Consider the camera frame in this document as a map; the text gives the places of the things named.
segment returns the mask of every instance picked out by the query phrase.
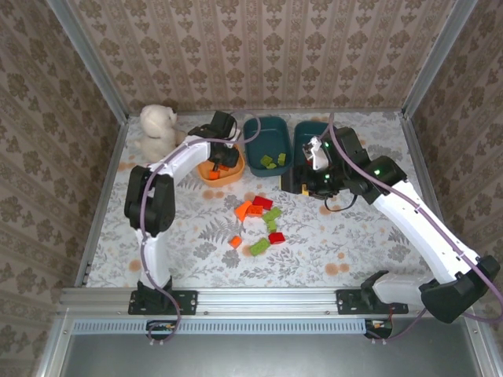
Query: orange bowl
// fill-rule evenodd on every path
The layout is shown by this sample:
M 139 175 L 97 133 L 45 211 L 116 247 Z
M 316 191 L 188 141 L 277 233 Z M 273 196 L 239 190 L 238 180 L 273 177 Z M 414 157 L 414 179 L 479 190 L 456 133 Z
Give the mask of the orange bowl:
M 215 166 L 214 163 L 209 161 L 204 161 L 197 165 L 197 173 L 203 182 L 210 187 L 222 187 L 235 181 L 239 181 L 239 179 L 243 176 L 244 173 L 244 157 L 243 152 L 236 146 L 234 146 L 239 152 L 239 159 L 237 160 L 237 164 L 235 167 L 231 167 L 228 170 L 219 170 L 220 178 L 219 179 L 210 179 L 210 171 L 213 170 Z

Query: red toy block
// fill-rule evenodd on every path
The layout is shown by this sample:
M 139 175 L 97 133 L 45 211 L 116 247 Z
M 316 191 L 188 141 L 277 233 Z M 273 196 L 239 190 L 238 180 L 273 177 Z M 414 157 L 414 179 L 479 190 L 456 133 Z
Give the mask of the red toy block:
M 246 217 L 246 212 L 248 211 L 248 207 L 250 207 L 251 204 L 252 202 L 247 200 L 234 210 L 234 213 L 236 214 L 237 218 L 241 220 L 241 222 L 244 221 L 244 218 Z
M 271 245 L 278 245 L 279 243 L 284 243 L 284 241 L 285 236 L 283 236 L 281 232 L 271 233 L 269 235 L 269 242 Z
M 273 206 L 273 201 L 266 198 L 262 198 L 261 196 L 256 196 L 253 199 L 253 205 L 262 206 L 264 210 L 270 210 Z
M 220 172 L 219 171 L 210 171 L 210 179 L 213 181 L 215 179 L 220 178 Z
M 263 207 L 262 206 L 250 206 L 246 211 L 246 215 L 252 218 L 260 218 L 262 217 Z
M 237 249 L 239 245 L 241 245 L 241 242 L 243 242 L 243 240 L 239 236 L 235 236 L 231 239 L 231 241 L 229 241 L 229 245 Z

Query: white plush dog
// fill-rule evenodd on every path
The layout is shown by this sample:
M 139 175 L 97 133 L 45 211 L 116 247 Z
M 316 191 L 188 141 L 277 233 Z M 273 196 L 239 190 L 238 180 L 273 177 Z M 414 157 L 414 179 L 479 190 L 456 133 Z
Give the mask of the white plush dog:
M 141 110 L 140 124 L 145 132 L 135 144 L 150 163 L 157 163 L 173 152 L 185 135 L 174 129 L 176 111 L 160 104 L 150 104 Z

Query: floral tablecloth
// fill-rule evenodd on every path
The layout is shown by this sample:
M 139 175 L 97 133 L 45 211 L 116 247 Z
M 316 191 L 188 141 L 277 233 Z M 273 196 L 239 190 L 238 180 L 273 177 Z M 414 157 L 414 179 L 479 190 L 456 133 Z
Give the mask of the floral tablecloth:
M 327 114 L 281 113 L 290 136 L 303 120 L 326 120 Z M 177 128 L 190 130 L 212 115 L 181 115 Z M 396 112 L 336 113 L 336 121 L 353 127 L 369 155 L 388 155 L 419 185 Z M 130 119 L 127 142 L 108 202 L 105 222 L 87 287 L 133 287 L 141 263 L 137 241 L 123 215 L 130 170 L 145 164 L 134 141 L 141 136 L 138 118 Z M 323 202 L 279 189 L 279 177 L 257 178 L 246 168 L 236 183 L 209 188 L 193 171 L 176 188 L 176 218 L 168 229 L 166 252 L 176 287 L 331 287 L 359 285 L 379 269 L 425 273 L 427 266 L 408 240 L 363 199 L 341 213 L 328 212 Z M 283 214 L 277 220 L 286 241 L 253 257 L 249 246 L 267 236 L 262 219 L 237 220 L 234 208 L 255 195 L 274 201 Z M 344 207 L 348 192 L 329 205 Z M 234 250 L 228 241 L 240 236 Z

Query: toy block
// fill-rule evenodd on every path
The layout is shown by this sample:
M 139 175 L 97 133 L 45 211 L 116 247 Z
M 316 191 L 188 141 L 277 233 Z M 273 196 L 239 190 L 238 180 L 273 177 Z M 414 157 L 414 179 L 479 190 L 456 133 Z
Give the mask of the toy block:
M 285 241 L 285 236 L 283 236 L 283 233 L 277 232 L 277 233 L 271 233 L 269 235 L 269 242 L 271 245 L 278 245 L 279 243 L 284 243 Z
M 220 172 L 219 171 L 210 171 L 210 179 L 214 181 L 215 179 L 220 178 Z
M 280 155 L 277 157 L 277 163 L 280 167 L 283 167 L 285 165 L 286 161 L 286 154 L 280 153 Z
M 281 210 L 278 207 L 274 207 L 269 212 L 267 212 L 266 214 L 264 214 L 262 216 L 262 219 L 265 222 L 268 222 L 268 221 L 274 220 L 276 218 L 279 218 L 282 213 L 283 212 L 281 212 Z
M 276 227 L 276 222 L 274 220 L 268 221 L 266 223 L 266 225 L 267 225 L 267 230 L 269 231 L 269 233 L 275 233 L 276 232 L 277 227 Z
M 262 206 L 264 210 L 270 210 L 271 207 L 273 206 L 273 201 L 266 198 L 262 198 L 261 196 L 256 196 L 253 199 L 253 205 Z
M 259 242 L 250 246 L 250 254 L 256 257 L 257 255 L 263 253 L 270 246 L 267 239 L 261 238 Z
M 268 156 L 268 155 L 264 155 L 264 157 L 262 157 L 260 159 L 260 163 L 265 166 L 265 167 L 268 167 L 270 163 L 273 162 L 273 158 Z
M 235 236 L 229 241 L 229 245 L 237 249 L 239 245 L 241 245 L 241 242 L 243 242 L 243 240 L 239 236 Z
M 263 209 L 264 208 L 262 206 L 251 205 L 250 207 L 248 207 L 248 210 L 246 211 L 246 215 L 251 216 L 253 218 L 260 218 L 262 216 Z
M 252 202 L 247 200 L 234 210 L 234 214 L 236 214 L 237 218 L 239 218 L 241 222 L 244 221 L 244 218 L 246 217 L 246 211 L 248 210 L 248 207 L 251 206 L 251 204 Z

